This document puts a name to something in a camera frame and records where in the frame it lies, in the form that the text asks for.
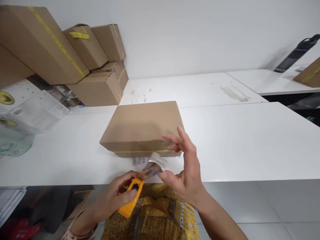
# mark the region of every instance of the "white desk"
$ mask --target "white desk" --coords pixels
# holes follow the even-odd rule
[[[120,105],[177,101],[180,108],[268,102],[226,73],[129,80]],[[71,108],[69,115],[114,112],[117,106]]]
[[[180,108],[204,182],[320,178],[320,128],[280,103]],[[131,169],[99,144],[112,113],[67,115],[32,148],[0,160],[0,186],[107,184]],[[179,173],[183,159],[170,158]]]
[[[299,74],[295,69],[297,67],[291,67],[284,73],[262,69],[227,72],[227,74],[261,96],[320,92],[320,88],[308,87],[294,81],[294,77]]]

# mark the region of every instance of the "product box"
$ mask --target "product box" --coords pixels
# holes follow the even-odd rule
[[[47,83],[77,83],[89,70],[44,7],[0,6],[0,43]]]
[[[63,33],[87,69],[92,70],[99,68],[108,61],[106,54],[88,25],[77,24],[63,31]]]
[[[90,73],[76,84],[67,84],[67,87],[87,107],[118,105],[123,95],[113,72]]]
[[[175,101],[118,106],[100,144],[119,157],[150,157],[158,152],[162,157],[180,156],[168,150],[170,144],[163,134],[178,136],[183,128]]]
[[[8,87],[0,89],[0,112],[11,111],[41,90],[24,79]]]
[[[114,72],[116,74],[116,77],[118,79],[118,82],[120,84],[120,88],[122,91],[124,91],[124,88],[127,85],[127,82],[129,80],[127,71],[124,67],[123,62],[108,62],[106,65],[104,65],[101,68],[94,69],[91,72]]]
[[[92,31],[110,62],[120,62],[126,57],[117,24],[93,27]]]
[[[68,112],[43,90],[10,112],[0,113],[0,124],[25,134],[48,133]]]
[[[0,44],[0,89],[34,74],[16,56]]]
[[[320,87],[320,58],[311,63],[305,70],[299,73],[293,80],[301,82],[309,87]]]

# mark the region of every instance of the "yellow patterned skirt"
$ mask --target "yellow patterned skirt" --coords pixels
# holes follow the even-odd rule
[[[106,239],[200,239],[193,208],[164,184],[144,184],[130,218],[115,212],[104,226]]]

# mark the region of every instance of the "red object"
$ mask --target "red object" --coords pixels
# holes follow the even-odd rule
[[[29,226],[29,219],[8,219],[0,230],[0,234],[7,240],[28,240],[40,233],[40,223]]]

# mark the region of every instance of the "person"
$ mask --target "person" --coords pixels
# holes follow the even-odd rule
[[[130,171],[116,177],[108,191],[75,218],[62,239],[89,239],[98,223],[106,219],[102,240],[199,239],[195,209],[211,239],[248,240],[207,192],[201,181],[196,146],[181,127],[178,133],[180,137],[163,135],[163,138],[172,142],[169,149],[184,153],[184,169],[179,174],[166,170],[158,175],[164,184],[144,184],[128,219],[117,210],[135,198],[135,189],[124,192],[123,187],[139,173]]]

